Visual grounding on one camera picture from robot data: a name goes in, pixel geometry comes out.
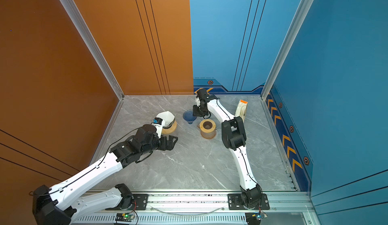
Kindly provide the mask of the blue glass ribbed dripper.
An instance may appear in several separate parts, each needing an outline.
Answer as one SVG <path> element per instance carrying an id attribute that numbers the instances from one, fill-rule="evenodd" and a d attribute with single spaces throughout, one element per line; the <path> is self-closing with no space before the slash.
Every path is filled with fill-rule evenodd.
<path id="1" fill-rule="evenodd" d="M 197 119 L 192 110 L 185 111 L 182 116 L 189 125 L 193 124 L 193 122 Z"/>

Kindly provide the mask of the wooden dripper ring stand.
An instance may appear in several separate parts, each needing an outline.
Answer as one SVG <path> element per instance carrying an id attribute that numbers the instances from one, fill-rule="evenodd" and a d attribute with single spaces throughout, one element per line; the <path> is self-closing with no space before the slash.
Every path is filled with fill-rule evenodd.
<path id="1" fill-rule="evenodd" d="M 163 134 L 163 135 L 170 135 L 170 134 L 172 134 L 173 132 L 175 132 L 176 129 L 177 129 L 177 122 L 174 122 L 174 123 L 171 125 L 171 127 L 167 128 L 167 129 L 163 128 L 163 129 L 162 129 L 162 134 Z"/>

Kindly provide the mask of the white paper coffee filter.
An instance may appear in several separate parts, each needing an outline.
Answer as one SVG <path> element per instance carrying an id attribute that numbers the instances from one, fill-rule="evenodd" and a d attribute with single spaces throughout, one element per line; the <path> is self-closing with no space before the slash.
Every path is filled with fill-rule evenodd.
<path id="1" fill-rule="evenodd" d="M 170 111 L 159 113 L 156 117 L 160 117 L 165 121 L 164 126 L 168 125 L 173 119 L 175 119 L 175 116 Z"/>

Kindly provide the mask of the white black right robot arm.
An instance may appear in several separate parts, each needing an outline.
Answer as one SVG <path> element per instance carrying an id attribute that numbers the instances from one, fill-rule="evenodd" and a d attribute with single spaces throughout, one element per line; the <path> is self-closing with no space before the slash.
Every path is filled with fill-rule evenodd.
<path id="1" fill-rule="evenodd" d="M 196 94 L 196 104 L 193 106 L 194 116 L 210 115 L 220 122 L 222 142 L 231 152 L 239 174 L 243 206 L 247 209 L 256 208 L 262 200 L 263 191 L 249 163 L 246 149 L 247 135 L 243 119 L 231 114 L 221 104 L 220 99 L 209 94 L 207 90 L 201 88 Z"/>

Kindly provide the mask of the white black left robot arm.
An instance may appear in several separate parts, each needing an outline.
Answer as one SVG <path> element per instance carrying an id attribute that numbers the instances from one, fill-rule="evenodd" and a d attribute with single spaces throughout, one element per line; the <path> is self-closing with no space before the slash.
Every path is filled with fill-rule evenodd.
<path id="1" fill-rule="evenodd" d="M 85 196 L 85 193 L 130 164 L 142 162 L 142 156 L 148 158 L 155 150 L 173 150 L 178 141 L 178 137 L 163 136 L 160 128 L 149 124 L 135 129 L 135 132 L 78 174 L 51 187 L 42 185 L 35 189 L 32 213 L 36 223 L 69 225 L 104 209 L 134 209 L 133 193 L 125 184 L 94 195 Z"/>

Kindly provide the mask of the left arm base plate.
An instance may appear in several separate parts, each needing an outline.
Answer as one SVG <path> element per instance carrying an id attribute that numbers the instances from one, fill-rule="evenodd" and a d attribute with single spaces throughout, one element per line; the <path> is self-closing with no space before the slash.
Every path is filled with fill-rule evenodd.
<path id="1" fill-rule="evenodd" d="M 133 194 L 129 197 L 123 198 L 116 207 L 106 208 L 106 210 L 143 211 L 147 208 L 148 199 L 148 194 Z"/>

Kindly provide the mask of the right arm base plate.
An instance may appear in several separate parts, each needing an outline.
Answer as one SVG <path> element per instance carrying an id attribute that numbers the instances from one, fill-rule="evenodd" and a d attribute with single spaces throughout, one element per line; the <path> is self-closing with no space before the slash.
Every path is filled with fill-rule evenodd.
<path id="1" fill-rule="evenodd" d="M 241 194 L 231 193 L 227 195 L 229 210 L 269 210 L 270 204 L 266 194 L 263 194 L 261 200 L 254 208 L 244 206 Z"/>

